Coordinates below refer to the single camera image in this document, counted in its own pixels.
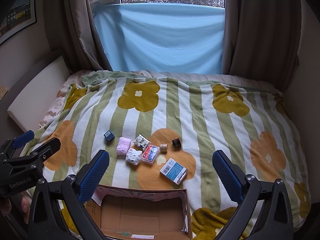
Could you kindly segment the person's left hand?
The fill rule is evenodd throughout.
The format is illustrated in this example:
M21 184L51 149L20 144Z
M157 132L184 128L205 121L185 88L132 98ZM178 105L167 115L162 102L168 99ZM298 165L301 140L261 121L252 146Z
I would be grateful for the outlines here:
M24 214L24 222L25 224L28 224L29 220L29 214L30 214L30 204L28 202L28 199L22 195L20 197L20 210ZM11 211L11 202L8 198L1 197L1 212L3 215L8 215Z

